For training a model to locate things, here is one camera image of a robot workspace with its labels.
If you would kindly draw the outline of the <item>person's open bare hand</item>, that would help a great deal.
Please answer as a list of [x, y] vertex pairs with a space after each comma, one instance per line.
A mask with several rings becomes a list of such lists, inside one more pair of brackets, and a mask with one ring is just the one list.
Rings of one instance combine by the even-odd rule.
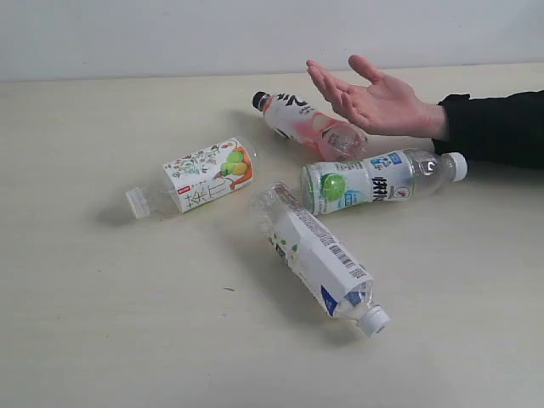
[[370, 84], [349, 84], [318, 62], [306, 62], [313, 84], [335, 113], [372, 135], [447, 140], [443, 107], [421, 101], [406, 82], [359, 55], [350, 56], [348, 64]]

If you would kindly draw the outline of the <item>black sleeved forearm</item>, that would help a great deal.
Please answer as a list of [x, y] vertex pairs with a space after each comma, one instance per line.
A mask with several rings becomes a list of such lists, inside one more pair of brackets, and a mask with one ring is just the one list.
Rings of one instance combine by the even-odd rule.
[[433, 142], [436, 153], [543, 169], [542, 91], [484, 99], [450, 94], [439, 105], [445, 110], [448, 139]]

